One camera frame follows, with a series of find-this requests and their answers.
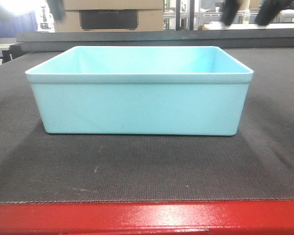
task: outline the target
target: red metal frame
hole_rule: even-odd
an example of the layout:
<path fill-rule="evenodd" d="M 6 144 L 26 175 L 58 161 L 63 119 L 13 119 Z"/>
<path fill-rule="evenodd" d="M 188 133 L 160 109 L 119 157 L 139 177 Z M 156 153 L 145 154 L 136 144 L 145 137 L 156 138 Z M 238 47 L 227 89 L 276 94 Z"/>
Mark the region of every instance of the red metal frame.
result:
<path fill-rule="evenodd" d="M 294 235 L 294 201 L 0 204 L 0 234 Z"/>

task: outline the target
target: table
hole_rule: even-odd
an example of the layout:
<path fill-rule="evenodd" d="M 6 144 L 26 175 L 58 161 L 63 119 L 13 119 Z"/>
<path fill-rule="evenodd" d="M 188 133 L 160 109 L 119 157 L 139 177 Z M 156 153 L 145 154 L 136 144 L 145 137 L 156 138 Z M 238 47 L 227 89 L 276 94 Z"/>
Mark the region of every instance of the table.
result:
<path fill-rule="evenodd" d="M 270 29 L 270 28 L 294 28 L 294 23 L 271 23 L 266 27 L 258 26 L 257 24 L 232 24 L 228 29 Z M 204 24 L 203 30 L 218 30 L 222 29 L 220 23 Z"/>
<path fill-rule="evenodd" d="M 1 65 L 0 232 L 294 234 L 294 48 L 226 51 L 255 71 L 233 137 L 50 135 L 24 71 L 58 53 Z"/>

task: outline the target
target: light blue plastic bin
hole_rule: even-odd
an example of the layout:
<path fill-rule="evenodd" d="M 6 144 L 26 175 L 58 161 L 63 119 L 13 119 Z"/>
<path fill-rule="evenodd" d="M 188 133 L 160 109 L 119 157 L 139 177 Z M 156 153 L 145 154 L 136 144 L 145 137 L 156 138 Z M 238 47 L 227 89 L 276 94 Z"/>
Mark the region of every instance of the light blue plastic bin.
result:
<path fill-rule="evenodd" d="M 253 71 L 218 47 L 74 47 L 26 74 L 48 133 L 231 136 Z"/>

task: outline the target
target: cardboard box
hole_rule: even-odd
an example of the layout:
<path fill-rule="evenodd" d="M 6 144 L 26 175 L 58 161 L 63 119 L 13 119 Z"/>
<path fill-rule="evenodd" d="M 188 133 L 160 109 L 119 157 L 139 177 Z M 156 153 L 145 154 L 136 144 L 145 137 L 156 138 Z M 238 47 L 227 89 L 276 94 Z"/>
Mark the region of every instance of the cardboard box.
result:
<path fill-rule="evenodd" d="M 68 10 L 156 10 L 163 9 L 163 0 L 64 0 Z"/>
<path fill-rule="evenodd" d="M 260 0 L 250 0 L 249 8 L 257 9 L 260 6 Z"/>
<path fill-rule="evenodd" d="M 124 32 L 124 31 L 162 31 L 163 10 L 138 10 L 138 25 L 135 29 L 91 29 L 81 26 L 80 12 L 67 11 L 64 21 L 55 21 L 56 32 Z"/>
<path fill-rule="evenodd" d="M 241 4 L 239 11 L 245 11 L 249 9 L 249 0 L 239 0 L 239 3 Z"/>

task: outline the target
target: dark gray mat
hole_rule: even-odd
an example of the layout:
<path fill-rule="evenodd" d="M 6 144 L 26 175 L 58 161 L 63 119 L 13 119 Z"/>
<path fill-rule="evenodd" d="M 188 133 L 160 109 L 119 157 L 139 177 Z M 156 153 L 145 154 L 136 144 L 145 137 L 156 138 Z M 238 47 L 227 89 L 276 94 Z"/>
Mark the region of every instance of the dark gray mat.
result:
<path fill-rule="evenodd" d="M 233 137 L 50 135 L 24 71 L 0 66 L 0 203 L 294 199 L 294 48 L 230 49 L 255 71 Z"/>

